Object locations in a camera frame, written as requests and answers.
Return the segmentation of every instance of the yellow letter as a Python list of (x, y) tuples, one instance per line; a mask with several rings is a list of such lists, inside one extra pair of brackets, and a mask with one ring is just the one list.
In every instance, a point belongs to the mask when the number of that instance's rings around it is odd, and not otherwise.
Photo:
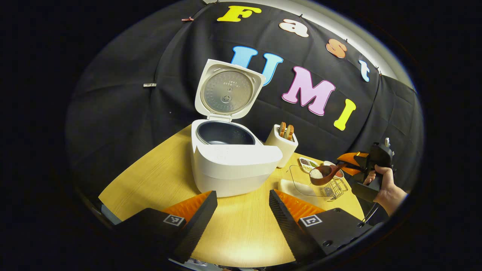
[(241, 6), (229, 6), (228, 12), (224, 14), (224, 16), (218, 18), (218, 22), (239, 22), (239, 15), (242, 15), (243, 18), (247, 18), (255, 13), (261, 13), (261, 9), (252, 8), (252, 7), (241, 7)]
[(348, 118), (356, 108), (357, 106), (350, 99), (346, 99), (345, 109), (341, 112), (340, 118), (333, 123), (335, 127), (343, 131), (346, 128), (345, 124), (347, 124)]

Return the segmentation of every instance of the pink letter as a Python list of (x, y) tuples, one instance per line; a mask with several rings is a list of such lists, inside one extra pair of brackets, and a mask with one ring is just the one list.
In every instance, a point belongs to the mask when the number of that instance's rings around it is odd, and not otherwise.
[(295, 71), (295, 79), (291, 83), (290, 90), (281, 97), (283, 100), (295, 104), (298, 102), (296, 95), (301, 92), (301, 106), (305, 106), (314, 98), (315, 101), (308, 106), (308, 110), (318, 116), (323, 116), (326, 102), (331, 92), (335, 90), (335, 86), (329, 81), (323, 80), (313, 88), (310, 71), (299, 66), (293, 67), (293, 70)]

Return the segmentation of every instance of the toast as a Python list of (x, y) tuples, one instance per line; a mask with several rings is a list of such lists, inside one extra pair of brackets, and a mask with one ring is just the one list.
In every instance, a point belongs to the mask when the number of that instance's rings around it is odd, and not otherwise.
[(286, 132), (284, 132), (284, 138), (288, 139), (291, 141), (291, 139), (293, 138), (293, 133), (295, 132), (295, 128), (293, 127), (293, 125), (288, 125), (288, 128), (286, 129)]
[(278, 128), (281, 137), (284, 137), (284, 130), (286, 130), (286, 123), (281, 122), (280, 127)]

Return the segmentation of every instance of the black inner pot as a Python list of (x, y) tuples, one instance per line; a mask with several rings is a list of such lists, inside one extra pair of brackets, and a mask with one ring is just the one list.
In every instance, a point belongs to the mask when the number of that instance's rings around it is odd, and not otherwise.
[(210, 121), (198, 126), (198, 135), (207, 144), (254, 145), (254, 137), (229, 122)]

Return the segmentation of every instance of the human hand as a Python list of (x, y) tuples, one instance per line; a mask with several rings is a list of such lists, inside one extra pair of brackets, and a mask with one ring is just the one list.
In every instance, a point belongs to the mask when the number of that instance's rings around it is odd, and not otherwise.
[(407, 193), (395, 185), (393, 182), (393, 171), (389, 167), (375, 165), (375, 170), (370, 171), (363, 184), (368, 185), (375, 179), (375, 171), (382, 174), (383, 179), (380, 191), (373, 201), (379, 203), (390, 216), (402, 203)]

